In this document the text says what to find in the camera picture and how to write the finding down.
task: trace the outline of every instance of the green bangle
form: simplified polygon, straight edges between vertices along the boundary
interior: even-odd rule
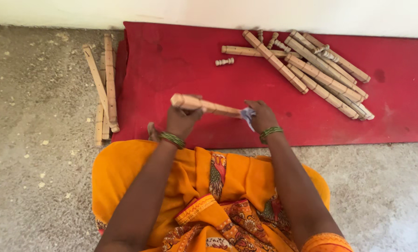
[[[184,142],[183,140],[181,140],[179,137],[177,137],[177,136],[175,136],[173,134],[167,133],[165,131],[163,131],[159,135],[159,138],[160,139],[166,139],[166,140],[168,140],[169,142],[171,142],[171,143],[175,144],[176,146],[178,146],[178,148],[180,150],[184,149],[184,147],[186,146],[186,142]]]
[[[283,130],[282,128],[280,128],[279,126],[277,126],[277,127],[271,127],[271,128],[265,129],[265,130],[262,132],[262,134],[260,135],[260,142],[261,142],[261,143],[263,143],[263,144],[268,144],[268,142],[265,140],[265,138],[266,138],[269,134],[274,133],[274,132],[284,132],[284,130]]]

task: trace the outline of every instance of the concrete floor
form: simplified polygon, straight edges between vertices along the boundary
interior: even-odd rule
[[[98,55],[104,32],[0,26],[0,252],[91,251],[100,238],[97,92],[81,45]],[[418,251],[418,143],[294,151],[328,182],[331,213],[356,251]]]

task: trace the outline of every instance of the stack of wooden sticks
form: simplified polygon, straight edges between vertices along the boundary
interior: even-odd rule
[[[117,123],[116,91],[114,87],[116,53],[113,50],[111,34],[105,34],[105,52],[100,56],[99,68],[97,68],[89,45],[83,45],[83,52],[99,95],[96,112],[95,145],[102,146],[102,140],[111,139],[110,128],[112,132],[120,130]]]
[[[265,57],[302,94],[309,89],[351,119],[372,120],[374,115],[362,104],[368,98],[356,84],[357,78],[368,83],[370,77],[308,33],[292,31],[282,43],[273,33],[268,45],[263,44],[263,30],[258,39],[244,31],[243,37],[254,47],[222,46],[227,54]],[[281,50],[271,50],[276,45]],[[286,66],[278,58],[284,58]]]

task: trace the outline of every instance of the red mat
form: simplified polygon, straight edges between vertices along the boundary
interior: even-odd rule
[[[371,121],[351,120],[309,91],[302,95],[262,57],[228,55],[221,46],[251,47],[243,30],[125,22],[126,76],[117,61],[120,132],[112,141],[146,139],[148,122],[164,129],[174,93],[242,109],[244,99],[273,108],[292,146],[418,142],[418,39],[315,35],[371,76],[358,82],[369,98]],[[264,41],[272,32],[264,32]],[[288,33],[280,32],[284,41]],[[233,57],[235,63],[215,66]],[[261,147],[244,120],[204,115],[187,139],[193,148]]]

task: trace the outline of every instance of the wooden stick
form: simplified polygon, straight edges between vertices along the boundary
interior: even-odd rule
[[[333,88],[335,91],[339,92],[340,94],[344,94],[346,97],[348,97],[352,101],[362,102],[364,100],[363,97],[360,94],[358,94],[355,91],[353,91],[352,89],[344,86],[343,84],[335,81],[334,79],[327,76],[326,74],[324,74],[319,69],[308,65],[307,63],[305,63],[304,61],[302,61],[302,60],[300,60],[296,57],[293,57],[291,55],[287,55],[285,57],[285,61],[287,61],[288,63],[290,63],[293,66],[296,66],[297,68],[299,68],[300,70],[302,70],[303,72],[308,74],[309,76],[311,76],[311,77],[321,81],[322,83],[326,84],[326,86],[330,86],[331,88]]]
[[[172,106],[181,109],[195,110],[206,108],[206,113],[213,113],[216,115],[235,117],[240,119],[242,118],[240,110],[237,108],[231,108],[210,101],[201,100],[192,95],[176,93],[173,94],[170,102],[172,103]]]
[[[358,113],[358,119],[360,119],[361,121],[364,120],[372,120],[374,119],[374,114],[372,114],[362,103],[356,103],[351,101],[349,98],[345,97],[344,95],[336,92],[335,90],[331,89],[330,87],[327,87],[325,84],[323,84],[322,82],[315,80],[316,83],[318,83],[319,85],[323,86],[327,91],[329,91],[331,94],[333,94],[334,96],[336,96],[339,100],[341,100],[342,102],[344,102],[345,104],[347,104],[349,107],[351,107],[351,109],[353,109],[354,111],[356,111]]]
[[[302,37],[298,32],[295,33],[294,37]],[[353,84],[351,81],[349,81],[346,77],[342,76],[338,71],[336,71],[333,67],[329,66],[326,62],[324,62],[322,59],[320,59],[318,56],[311,53],[311,51],[304,46],[302,46],[300,43],[298,43],[295,39],[292,37],[287,37],[285,40],[285,43],[289,45],[293,50],[298,52],[300,55],[302,55],[304,58],[306,58],[309,62],[313,64],[313,66],[316,66],[321,71],[323,71],[326,75],[329,77],[335,79],[337,82],[343,84],[344,86],[352,89],[353,91],[360,94],[364,99],[368,98],[368,94],[366,94],[362,89],[357,87],[357,85]],[[311,45],[312,48],[314,46],[310,42],[306,42],[306,44]]]
[[[290,37],[292,37],[293,39],[295,39],[298,43],[300,43],[301,45],[303,45],[305,48],[309,49],[312,53],[314,52],[322,52],[323,50],[327,50],[330,48],[329,45],[323,45],[320,48],[315,47],[312,43],[310,43],[310,41],[308,41],[306,38],[304,38],[299,32],[297,32],[296,30],[293,30],[290,33]],[[335,80],[337,80],[338,82],[342,83],[343,85],[347,86],[349,83],[343,83],[342,79],[341,79],[341,75],[344,76],[346,79],[348,79],[351,83],[353,84],[357,84],[357,81],[350,75],[348,74],[344,69],[342,69],[340,66],[338,66],[335,62],[333,62],[331,59],[328,59],[326,57],[323,57],[321,55],[318,54],[318,57],[321,58],[323,61],[325,61],[329,66],[331,66],[333,69],[335,69],[340,75],[338,75],[337,73],[335,73],[334,71],[330,70],[330,71],[324,71],[325,74],[327,74],[328,76],[334,78]],[[358,92],[359,94],[361,94],[362,96],[366,97],[366,93],[364,92]]]
[[[302,35],[304,38],[306,38],[308,41],[310,41],[313,45],[316,47],[322,47],[324,44],[319,42],[317,39],[315,39],[312,35],[308,33],[304,33]],[[332,51],[331,49],[327,50],[329,53],[333,54],[334,56],[338,57],[339,60],[337,64],[342,67],[346,72],[351,74],[353,77],[357,78],[363,83],[368,83],[370,81],[370,77],[364,73],[363,71],[359,70],[356,66],[352,65],[350,62],[345,60],[343,57]]]
[[[288,69],[290,69],[295,76],[301,79],[301,81],[313,92],[315,92],[317,95],[319,95],[322,99],[329,102],[331,105],[333,105],[335,108],[337,108],[339,111],[343,112],[346,116],[350,117],[351,119],[357,119],[358,113],[355,112],[353,109],[351,109],[349,106],[344,104],[342,101],[340,101],[338,98],[333,96],[329,91],[325,90],[323,87],[318,85],[314,80],[312,80],[308,75],[305,75],[301,70],[299,70],[297,67],[291,65],[290,63],[287,65]]]
[[[251,32],[245,30],[243,37],[255,48],[262,56],[268,60],[297,90],[302,94],[308,92],[308,88],[291,72],[274,54],[268,50]]]
[[[263,43],[263,30],[262,29],[257,31],[257,37],[259,38],[259,41]]]
[[[100,101],[103,106],[104,113],[106,117],[108,117],[108,100],[106,97],[105,87],[103,86],[103,83],[101,82],[101,78],[97,70],[96,62],[94,61],[94,57],[93,57],[93,54],[91,52],[91,48],[89,47],[89,45],[87,44],[83,45],[83,52],[84,52],[84,56],[86,57],[86,60],[88,61],[91,74],[94,78],[94,83],[96,85],[97,92],[100,97]],[[111,127],[112,132],[118,132],[120,130],[118,125],[110,124],[110,127]]]
[[[250,47],[240,47],[240,46],[228,46],[224,45],[221,47],[221,52],[226,54],[236,54],[236,55],[246,55],[246,56],[256,56],[263,57],[257,49]],[[302,56],[297,52],[285,52],[281,50],[270,50],[277,58],[285,58],[288,54],[293,54],[295,57],[302,59]]]
[[[280,49],[284,49],[284,52],[289,53],[291,51],[291,48],[288,46],[285,46],[284,43],[280,42],[279,40],[275,40],[274,44],[279,47]]]
[[[111,34],[105,34],[106,93],[108,94],[108,120],[117,125],[116,88],[114,84],[113,43]]]
[[[100,78],[103,86],[106,86],[106,65],[105,65],[105,53],[102,52],[100,55]],[[110,123],[108,122],[108,118],[105,116],[105,113],[103,113],[103,129],[101,133],[101,138],[103,140],[109,140],[110,139]]]
[[[357,80],[354,77],[352,77],[348,72],[346,72],[346,70],[342,69],[335,62],[333,62],[331,59],[327,59],[327,58],[324,58],[322,56],[319,56],[319,58],[321,58],[325,63],[329,64],[329,66],[333,67],[336,71],[338,71],[342,76],[346,77],[353,84],[355,84],[355,85],[357,84]]]
[[[95,145],[102,146],[102,130],[103,130],[103,105],[101,102],[97,105],[97,112],[96,112],[96,132],[95,132]]]
[[[277,39],[277,37],[279,36],[279,34],[277,32],[273,33],[273,36],[271,37],[271,39],[269,40],[268,45],[266,46],[266,48],[271,49],[273,47],[274,41]]]

